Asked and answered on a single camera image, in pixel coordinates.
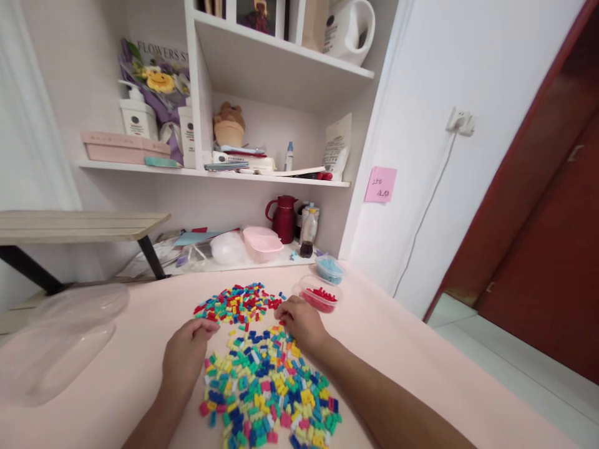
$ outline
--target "red thermos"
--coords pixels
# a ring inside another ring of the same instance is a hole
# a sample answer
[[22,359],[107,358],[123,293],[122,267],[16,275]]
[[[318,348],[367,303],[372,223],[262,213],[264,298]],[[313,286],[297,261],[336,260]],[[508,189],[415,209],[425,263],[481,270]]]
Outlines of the red thermos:
[[[287,244],[293,241],[293,226],[295,225],[295,210],[293,204],[297,201],[297,198],[293,198],[289,195],[277,196],[276,200],[272,200],[266,206],[266,218],[273,222],[273,231],[281,239],[281,243]],[[270,206],[276,203],[276,210],[274,217],[270,218],[268,212]]]

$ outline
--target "pink sticky note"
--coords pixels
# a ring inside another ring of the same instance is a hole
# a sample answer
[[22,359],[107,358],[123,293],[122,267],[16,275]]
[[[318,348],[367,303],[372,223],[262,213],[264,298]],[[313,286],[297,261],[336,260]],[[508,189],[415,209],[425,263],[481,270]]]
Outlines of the pink sticky note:
[[364,201],[389,203],[393,197],[396,176],[397,168],[373,167]]

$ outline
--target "flower bouquet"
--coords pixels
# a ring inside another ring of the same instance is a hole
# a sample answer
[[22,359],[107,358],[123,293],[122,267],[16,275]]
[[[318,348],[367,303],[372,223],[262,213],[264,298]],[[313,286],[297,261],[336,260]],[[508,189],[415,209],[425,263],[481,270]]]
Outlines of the flower bouquet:
[[189,96],[189,67],[168,62],[160,55],[145,65],[135,44],[124,38],[121,43],[123,53],[119,62],[123,79],[139,87],[162,126],[160,141],[169,145],[170,158],[183,165],[177,108],[185,106],[185,98]]

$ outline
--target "electrical cord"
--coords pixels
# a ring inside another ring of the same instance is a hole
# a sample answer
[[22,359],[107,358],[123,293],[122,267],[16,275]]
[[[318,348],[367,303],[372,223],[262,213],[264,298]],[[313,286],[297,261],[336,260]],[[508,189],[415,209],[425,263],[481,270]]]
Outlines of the electrical cord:
[[441,169],[441,174],[439,175],[439,179],[437,179],[437,183],[435,184],[435,187],[432,190],[431,198],[430,198],[428,204],[426,205],[426,207],[424,208],[424,213],[422,214],[420,223],[418,224],[418,227],[416,228],[416,232],[414,233],[414,239],[412,240],[412,248],[410,249],[410,253],[407,257],[406,267],[404,268],[403,272],[401,273],[401,276],[399,277],[399,281],[397,282],[397,286],[395,287],[395,293],[393,294],[393,297],[395,297],[397,295],[397,291],[399,290],[401,281],[402,281],[402,279],[404,279],[404,275],[406,274],[406,271],[407,271],[408,267],[410,266],[410,261],[412,260],[412,255],[414,254],[414,248],[416,247],[416,239],[418,238],[418,234],[420,233],[420,229],[422,228],[422,224],[424,223],[424,218],[426,218],[426,214],[428,213],[429,208],[431,207],[432,201],[435,198],[435,194],[437,193],[439,184],[441,184],[441,179],[443,178],[443,174],[445,173],[445,169],[447,168],[447,164],[449,163],[449,158],[451,157],[451,153],[454,149],[455,138],[457,137],[457,129],[460,126],[461,126],[461,124],[458,121],[458,123],[455,126],[455,129],[452,131],[454,134],[454,138],[451,141],[451,145],[449,145],[449,151],[447,152],[447,158],[445,159],[443,168]]

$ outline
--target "pink container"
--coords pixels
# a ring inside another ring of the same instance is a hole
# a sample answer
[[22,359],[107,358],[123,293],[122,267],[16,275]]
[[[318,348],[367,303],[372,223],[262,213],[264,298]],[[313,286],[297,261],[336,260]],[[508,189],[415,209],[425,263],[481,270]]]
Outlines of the pink container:
[[81,131],[90,160],[145,165],[145,157],[170,159],[170,147],[141,136]]
[[272,262],[283,249],[279,236],[268,228],[258,226],[245,228],[243,239],[248,254],[259,263]]

